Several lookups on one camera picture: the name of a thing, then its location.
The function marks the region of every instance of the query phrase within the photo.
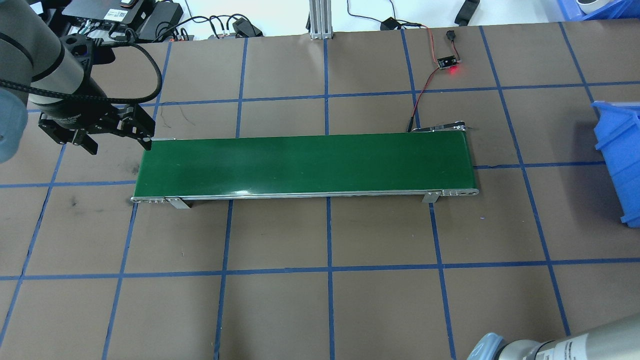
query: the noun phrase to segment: power adapter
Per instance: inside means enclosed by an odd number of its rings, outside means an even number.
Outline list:
[[[253,26],[251,22],[244,18],[237,19],[234,23],[234,31],[237,38],[253,38],[263,36],[259,28]]]
[[[180,22],[182,17],[182,7],[178,3],[169,3],[167,1],[161,1],[156,3],[154,11],[149,15],[147,21],[140,27],[140,34],[138,35],[138,42],[153,42],[158,35],[166,32],[166,28],[175,26]],[[163,41],[171,33],[167,33],[159,39]]]
[[[387,20],[384,20],[383,22],[380,23],[380,29],[381,30],[396,30],[396,29],[399,29],[401,27],[402,27],[402,25],[392,17],[390,17]]]

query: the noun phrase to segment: electronic device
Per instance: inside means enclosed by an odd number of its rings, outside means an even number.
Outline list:
[[[72,25],[82,26],[87,20],[101,21],[99,29],[108,30],[114,23],[137,29],[151,15],[154,0],[132,0],[125,8],[122,0],[73,0],[62,11],[72,18]]]
[[[458,59],[456,59],[456,57],[453,55],[438,59],[438,66],[441,69],[453,67],[453,66],[456,66],[457,64],[458,64]]]
[[[138,42],[153,42],[167,28],[177,25],[180,22],[182,13],[180,4],[166,1],[157,3],[154,11],[147,17],[138,31]],[[163,41],[168,36],[170,36],[170,33],[160,38],[159,41]]]

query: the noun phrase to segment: black cable sleeve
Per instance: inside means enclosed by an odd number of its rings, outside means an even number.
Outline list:
[[[149,100],[155,99],[158,94],[160,94],[160,90],[162,90],[162,72],[158,67],[156,61],[151,57],[151,54],[147,50],[145,50],[142,46],[138,44],[122,42],[115,43],[112,47],[122,47],[122,46],[133,46],[136,49],[140,50],[145,57],[149,60],[151,65],[153,65],[154,70],[157,76],[156,89],[149,95],[144,97],[134,97],[134,98],[121,98],[121,97],[102,97],[102,96],[91,96],[91,95],[80,95],[80,94],[65,94],[61,92],[55,92],[50,90],[44,90],[39,88],[33,88],[31,86],[27,86],[20,83],[14,83],[13,81],[0,79],[0,86],[3,88],[8,88],[20,92],[27,92],[33,95],[39,95],[44,97],[52,97],[54,99],[63,99],[63,100],[71,100],[71,101],[79,101],[79,102],[106,102],[108,104],[140,104],[142,102],[147,102]]]

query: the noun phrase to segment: blue tape line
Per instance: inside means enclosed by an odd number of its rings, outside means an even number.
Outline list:
[[[534,167],[585,167],[585,166],[593,166],[593,165],[605,165],[604,161],[573,161],[566,163],[531,163],[525,164],[524,166],[527,168]]]
[[[122,180],[122,181],[83,181],[78,183],[54,183],[54,187],[59,186],[113,186],[113,185],[133,185],[135,180]]]
[[[436,224],[436,213],[433,203],[429,204],[429,215],[431,216],[431,230],[433,231],[433,245],[436,250],[436,260],[438,261],[438,276],[440,278],[440,291],[442,292],[442,306],[444,308],[444,321],[447,326],[447,337],[449,338],[449,352],[451,359],[456,360],[456,347],[453,342],[453,328],[451,327],[451,313],[449,311],[449,297],[447,296],[447,284],[444,279],[444,266],[442,264],[442,253],[440,252],[440,240],[438,238],[438,226]]]
[[[640,263],[640,258],[552,260],[554,265]]]
[[[234,212],[234,201],[229,200],[227,209],[227,230],[225,231],[225,250],[222,257],[220,277],[220,295],[218,296],[218,318],[216,320],[216,338],[214,340],[213,358],[220,359],[220,339],[222,338],[222,315],[225,305],[225,289],[227,287],[227,267],[229,264],[229,243],[231,242],[231,218]]]
[[[589,86],[640,85],[640,81],[613,81],[608,83],[587,83]]]
[[[270,268],[270,269],[246,269],[246,270],[227,270],[227,275],[262,275],[262,274],[297,274],[300,272],[327,272],[325,266],[312,268]]]
[[[10,188],[46,188],[49,183],[34,183],[34,184],[0,184],[0,189]]]
[[[120,301],[120,290],[122,289],[122,281],[125,267],[127,266],[127,258],[129,257],[129,246],[131,245],[131,236],[133,235],[133,227],[136,222],[136,214],[138,213],[138,204],[133,204],[131,209],[131,218],[129,219],[129,229],[127,230],[127,239],[124,243],[122,251],[122,262],[120,263],[120,273],[118,274],[118,284],[116,285],[116,293],[113,296],[113,306],[111,307],[111,316],[109,316],[109,325],[107,327],[107,336],[104,338],[104,347],[102,348],[102,360],[107,360],[109,352],[109,344],[111,343],[111,334],[113,332],[113,322],[116,318],[118,303]]]
[[[164,88],[164,77],[166,76],[166,68],[167,66],[169,66],[169,56],[171,55],[171,45],[173,44],[173,42],[169,42],[169,45],[167,45],[166,47],[166,55],[164,57],[164,66],[162,68],[162,84],[163,84],[163,88]],[[162,90],[160,89],[160,92],[158,93],[158,96],[156,97],[156,102],[154,103],[154,114],[153,114],[153,119],[154,121],[156,120],[156,116],[158,114],[158,107],[160,106],[160,98],[162,97]]]
[[[31,261],[31,256],[33,255],[33,248],[36,245],[36,239],[38,238],[38,233],[40,232],[40,226],[42,225],[42,219],[44,218],[44,213],[47,210],[47,204],[49,203],[49,198],[51,197],[51,190],[53,190],[53,183],[56,181],[56,177],[58,176],[58,170],[60,169],[60,164],[62,164],[62,157],[65,155],[66,145],[62,145],[60,149],[60,155],[58,155],[58,160],[56,162],[56,167],[53,170],[53,174],[51,174],[51,181],[49,182],[49,188],[47,189],[47,195],[44,198],[44,202],[42,203],[42,210],[40,210],[40,215],[38,216],[38,221],[36,222],[36,226],[33,229],[33,235],[31,237],[31,241],[29,242],[29,248],[27,250],[27,256],[22,263],[22,270],[20,271],[20,276],[18,278],[18,282],[15,285],[15,290],[13,291],[13,297],[11,299],[11,304],[9,305],[9,310],[6,312],[6,317],[4,318],[4,325],[2,327],[2,331],[0,331],[0,348],[4,342],[4,336],[6,335],[6,330],[9,326],[9,321],[11,320],[11,315],[13,314],[13,309],[15,309],[15,303],[18,300],[18,294],[20,293],[20,289],[22,288],[22,282],[24,281],[24,276],[27,272],[27,267],[29,266],[29,262]]]
[[[24,280],[117,279],[120,274],[25,275]]]
[[[584,84],[550,84],[550,85],[514,85],[503,86],[503,90],[519,90],[519,89],[548,89],[548,88],[579,88]]]
[[[511,138],[513,140],[513,145],[516,149],[516,154],[518,156],[518,163],[520,164],[520,168],[522,170],[522,177],[524,179],[525,187],[527,189],[527,194],[529,196],[529,202],[531,203],[531,209],[533,211],[533,217],[536,221],[536,227],[538,228],[538,235],[540,236],[540,243],[542,246],[542,250],[545,254],[545,261],[547,262],[547,268],[549,270],[549,277],[551,278],[551,284],[554,288],[554,293],[556,295],[556,301],[558,305],[558,310],[560,312],[560,317],[563,322],[564,332],[567,336],[571,334],[569,323],[566,319],[566,313],[564,312],[564,305],[562,301],[562,297],[560,296],[560,290],[558,288],[558,283],[556,280],[556,273],[554,272],[553,264],[551,263],[551,257],[549,254],[549,250],[547,248],[547,241],[545,239],[545,234],[542,229],[542,223],[540,221],[540,215],[538,214],[538,207],[536,206],[536,201],[533,197],[533,191],[531,190],[531,184],[529,182],[529,176],[527,175],[527,169],[524,165],[524,161],[522,159],[522,152],[520,151],[520,146],[518,145],[518,138],[515,133],[515,129],[513,128],[513,123],[511,122],[511,116],[509,115],[509,109],[507,108],[507,102],[504,98],[504,93],[502,91],[502,87],[500,86],[500,79],[498,78],[498,73],[495,68],[495,64],[493,62],[493,57],[491,56],[491,50],[489,49],[489,43],[487,42],[486,35],[484,34],[484,28],[479,26],[480,34],[482,35],[482,39],[484,42],[484,48],[486,50],[487,56],[489,57],[489,64],[491,65],[491,70],[493,72],[493,77],[495,78],[495,84],[498,87],[498,94],[500,95],[500,101],[502,103],[502,109],[504,110],[504,116],[506,117],[507,124],[509,126],[509,132],[511,133]]]
[[[640,263],[640,258],[600,258],[600,259],[566,259],[552,260],[553,265],[585,265],[585,264],[624,264]],[[501,261],[489,263],[443,263],[445,269],[453,268],[506,268],[515,266],[546,266],[546,260],[540,261]],[[332,272],[361,272],[361,271],[393,271],[393,270],[434,270],[438,264],[403,264],[403,265],[355,265],[332,266]],[[327,266],[309,268],[270,268],[227,270],[227,275],[260,275],[260,274],[296,274],[327,272]],[[192,277],[192,276],[219,276],[221,270],[213,271],[184,271],[184,272],[132,272],[120,274],[58,274],[58,275],[25,275],[24,280],[65,280],[65,279],[137,279],[142,277]],[[0,276],[0,281],[13,281],[19,279],[19,275]]]
[[[124,181],[85,181],[78,183],[53,183],[53,187],[59,186],[108,186],[108,185],[131,185],[135,184],[135,180]],[[0,189],[3,188],[46,188],[49,183],[32,183],[32,184],[0,184]]]
[[[546,266],[547,261],[503,261],[496,263],[452,263],[443,264],[445,269],[464,268],[509,268],[517,266]]]
[[[300,95],[300,96],[277,96],[277,97],[250,97],[243,99],[243,102],[252,101],[280,101],[280,100],[307,100],[307,99],[324,99],[325,95]]]
[[[219,102],[238,102],[238,99],[167,101],[167,102],[161,102],[160,105],[161,106],[180,106],[180,105],[217,104]]]
[[[560,31],[562,31],[564,42],[566,42],[566,46],[567,48],[569,48],[569,53],[571,53],[573,64],[575,65],[575,68],[578,70],[578,75],[580,75],[580,80],[582,80],[582,86],[584,86],[584,89],[587,92],[587,96],[589,96],[589,101],[593,102],[593,95],[591,95],[591,90],[589,89],[589,85],[587,85],[587,79],[584,77],[584,74],[582,73],[580,64],[578,64],[578,58],[575,56],[575,52],[571,47],[571,43],[569,42],[568,36],[566,36],[566,31],[564,30],[564,26],[562,25],[562,22],[558,22],[558,26],[560,26]],[[598,110],[596,108],[593,108],[593,111],[595,111],[596,116],[598,116]]]
[[[356,265],[356,266],[334,266],[334,272],[350,271],[387,271],[387,270],[425,270],[437,269],[438,264],[405,264],[405,265]]]
[[[382,91],[382,92],[356,92],[352,94],[329,94],[328,97],[367,97],[367,96],[384,96],[384,95],[406,95],[412,94],[411,90],[403,91]]]
[[[125,279],[139,279],[142,277],[192,277],[216,275],[222,275],[222,271],[130,272],[122,274],[122,277]]]
[[[468,91],[490,91],[490,90],[498,90],[495,86],[485,86],[481,88],[452,88],[452,89],[427,89],[424,91],[425,94],[431,94],[435,92],[468,92]]]
[[[326,198],[326,266],[329,305],[329,358],[335,360],[335,330],[333,324],[333,245],[331,228],[331,198]]]
[[[323,39],[324,61],[324,134],[329,135],[329,48],[326,39]]]
[[[415,81],[413,78],[413,69],[411,68],[411,58],[409,57],[409,47],[406,45],[406,37],[404,35],[404,29],[400,29],[400,35],[402,36],[402,46],[404,47],[404,57],[406,58],[406,67],[409,70],[409,83],[411,84],[411,97],[413,99],[413,105],[415,106]],[[416,127],[422,127],[420,125],[420,114],[418,109],[415,110],[415,125]]]
[[[242,68],[240,70],[240,90],[238,92],[238,112],[236,119],[236,138],[240,137],[240,121],[242,119],[242,103],[244,101],[244,70],[246,68],[246,49],[249,44],[249,38],[244,38],[244,47],[242,51]]]
[[[492,168],[520,168],[518,164],[504,164],[504,165],[474,165],[476,170],[486,170]]]

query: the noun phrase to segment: table surface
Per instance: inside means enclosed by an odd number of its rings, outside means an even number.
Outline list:
[[[487,332],[555,340],[640,312],[640,236],[590,107],[640,99],[640,22],[451,29],[463,62],[417,119],[466,123],[471,197],[132,204],[137,142],[61,149],[30,110],[0,165],[0,358],[462,360]],[[158,138],[402,133],[435,68],[425,29],[144,46]],[[144,56],[115,52],[92,72],[105,92],[153,91]]]

